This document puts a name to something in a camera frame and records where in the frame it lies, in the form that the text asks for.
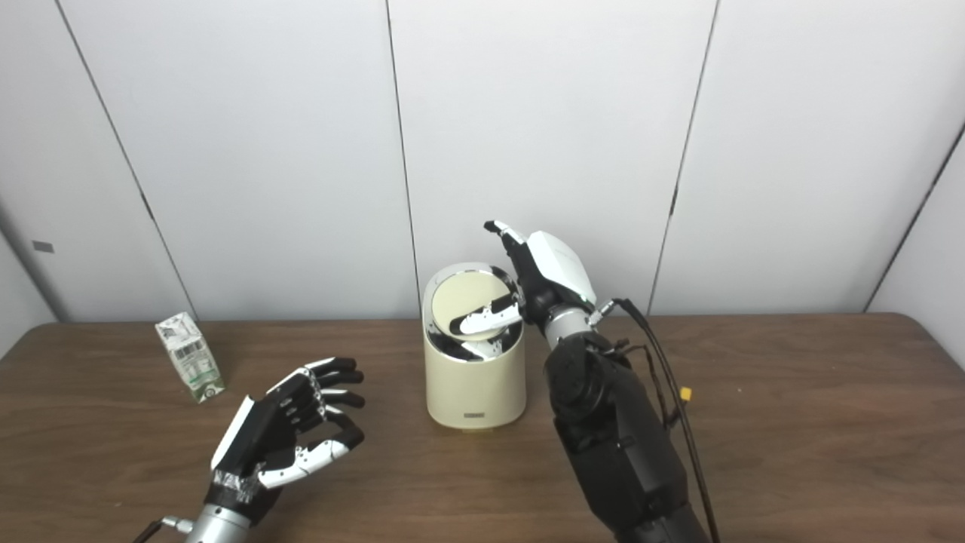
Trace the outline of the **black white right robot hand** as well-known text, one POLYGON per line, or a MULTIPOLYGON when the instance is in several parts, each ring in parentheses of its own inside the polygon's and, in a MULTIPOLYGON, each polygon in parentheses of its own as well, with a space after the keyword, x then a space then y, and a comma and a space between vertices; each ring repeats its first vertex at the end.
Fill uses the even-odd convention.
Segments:
POLYGON ((502 241, 516 278, 504 276, 509 293, 449 322, 455 336, 478 336, 511 324, 534 324, 551 346, 591 331, 596 293, 579 256, 545 231, 522 237, 503 221, 485 228, 502 241))

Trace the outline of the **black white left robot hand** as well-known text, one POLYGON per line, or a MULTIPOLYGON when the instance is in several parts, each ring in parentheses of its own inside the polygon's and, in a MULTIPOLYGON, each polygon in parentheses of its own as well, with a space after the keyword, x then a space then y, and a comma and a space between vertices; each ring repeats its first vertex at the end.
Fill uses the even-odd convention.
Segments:
POLYGON ((328 357, 296 368, 259 399, 248 395, 213 454, 204 505, 258 526, 286 485, 344 457, 365 434, 345 413, 366 400, 345 385, 364 374, 351 357, 328 357))

